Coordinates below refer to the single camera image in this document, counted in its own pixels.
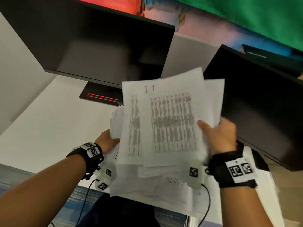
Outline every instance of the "forearm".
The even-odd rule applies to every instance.
[[[255,189],[223,188],[221,206],[224,227],[273,227]]]
[[[0,196],[0,226],[47,226],[82,179],[86,164],[72,155]]]

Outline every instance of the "stack of papers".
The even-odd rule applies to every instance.
[[[110,195],[140,191],[189,212],[206,211],[203,163],[209,158],[198,120],[220,120],[224,80],[204,80],[201,68],[177,76],[123,82],[124,106],[112,114],[110,133],[121,138],[109,154]]]

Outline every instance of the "wire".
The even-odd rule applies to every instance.
[[[210,208],[210,194],[209,194],[209,191],[207,189],[207,187],[203,184],[201,184],[201,186],[203,186],[206,190],[207,190],[207,193],[208,193],[208,198],[209,198],[209,204],[208,204],[208,208],[207,208],[207,211],[206,211],[206,214],[204,215],[204,217],[202,218],[202,220],[200,221],[198,227],[202,224],[202,222],[204,221],[204,219],[206,218],[208,212],[209,212],[209,208]]]
[[[79,215],[79,218],[78,218],[78,221],[77,221],[77,224],[76,224],[75,227],[77,227],[77,225],[78,225],[78,223],[79,223],[79,221],[80,221],[80,218],[81,218],[81,215],[82,215],[84,206],[85,206],[85,202],[86,202],[86,199],[87,199],[87,195],[89,194],[89,189],[90,189],[90,187],[91,187],[91,185],[93,184],[94,181],[100,182],[99,179],[95,179],[95,180],[93,180],[92,183],[89,185],[89,188],[87,189],[87,193],[86,193],[86,196],[85,196],[85,199],[84,199],[84,203],[83,203],[83,206],[82,206],[82,209],[81,209],[81,212],[80,212],[80,215]]]

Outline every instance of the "ring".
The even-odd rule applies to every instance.
[[[219,124],[222,122],[223,119],[225,119],[225,117],[221,117],[221,118],[220,118]]]

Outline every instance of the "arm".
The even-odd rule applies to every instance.
[[[120,139],[109,130],[95,141],[108,153]],[[86,164],[80,155],[69,156],[0,196],[0,226],[47,226],[82,179]]]
[[[198,126],[207,137],[212,155],[236,150],[236,125],[229,120],[223,119],[218,128],[201,120]],[[220,192],[224,227],[273,227],[255,189],[239,186]]]

